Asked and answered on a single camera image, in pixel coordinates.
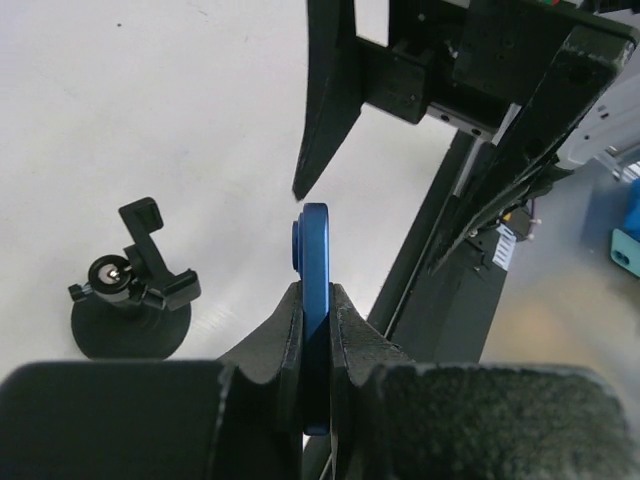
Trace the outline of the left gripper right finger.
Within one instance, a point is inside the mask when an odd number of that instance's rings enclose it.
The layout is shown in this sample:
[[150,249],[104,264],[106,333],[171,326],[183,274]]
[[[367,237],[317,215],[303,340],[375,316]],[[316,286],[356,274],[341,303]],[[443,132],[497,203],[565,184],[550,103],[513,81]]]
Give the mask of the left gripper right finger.
[[593,371],[416,363],[334,285],[331,454],[337,479],[629,479],[633,439]]

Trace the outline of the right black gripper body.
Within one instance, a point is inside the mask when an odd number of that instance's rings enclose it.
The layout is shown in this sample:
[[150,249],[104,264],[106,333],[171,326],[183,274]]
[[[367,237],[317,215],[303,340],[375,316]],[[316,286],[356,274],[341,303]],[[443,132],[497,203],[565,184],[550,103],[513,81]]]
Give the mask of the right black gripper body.
[[568,1],[392,1],[386,45],[358,42],[362,99],[411,124],[432,114],[492,134],[577,27],[639,42],[637,28]]

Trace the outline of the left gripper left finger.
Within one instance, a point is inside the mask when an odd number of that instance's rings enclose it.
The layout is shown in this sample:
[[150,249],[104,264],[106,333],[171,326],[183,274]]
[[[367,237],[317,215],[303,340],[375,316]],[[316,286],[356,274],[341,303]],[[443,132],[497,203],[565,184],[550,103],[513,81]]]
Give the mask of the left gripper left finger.
[[1,384],[5,479],[298,479],[301,288],[216,360],[37,362]]

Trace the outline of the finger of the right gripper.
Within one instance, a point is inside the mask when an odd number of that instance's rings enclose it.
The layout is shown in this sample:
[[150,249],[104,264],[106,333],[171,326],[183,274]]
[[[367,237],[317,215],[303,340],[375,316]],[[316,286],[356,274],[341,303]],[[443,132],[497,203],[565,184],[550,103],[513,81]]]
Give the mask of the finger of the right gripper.
[[363,104],[352,1],[307,3],[305,124],[292,192],[303,200],[335,156]]
[[479,178],[469,184],[445,223],[437,248],[428,259],[430,272],[438,269],[471,231],[525,195],[629,58],[628,39],[584,26],[571,30]]

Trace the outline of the blue phone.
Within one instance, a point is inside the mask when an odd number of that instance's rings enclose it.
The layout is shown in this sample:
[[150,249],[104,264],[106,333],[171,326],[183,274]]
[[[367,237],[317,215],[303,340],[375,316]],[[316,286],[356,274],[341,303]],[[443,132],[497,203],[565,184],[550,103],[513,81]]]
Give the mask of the blue phone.
[[293,222],[292,265],[301,287],[303,431],[308,436],[324,436],[329,433],[330,423],[330,256],[326,204],[305,204]]

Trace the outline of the black phone stand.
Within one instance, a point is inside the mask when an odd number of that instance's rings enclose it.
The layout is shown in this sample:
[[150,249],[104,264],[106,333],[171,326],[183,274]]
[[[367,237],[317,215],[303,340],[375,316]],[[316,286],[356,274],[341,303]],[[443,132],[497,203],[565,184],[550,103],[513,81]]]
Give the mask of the black phone stand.
[[68,287],[71,330],[85,357],[159,359],[183,343],[191,303],[201,295],[197,273],[172,273],[151,234],[164,226],[156,201],[145,197],[119,208],[133,243],[89,267],[87,281]]

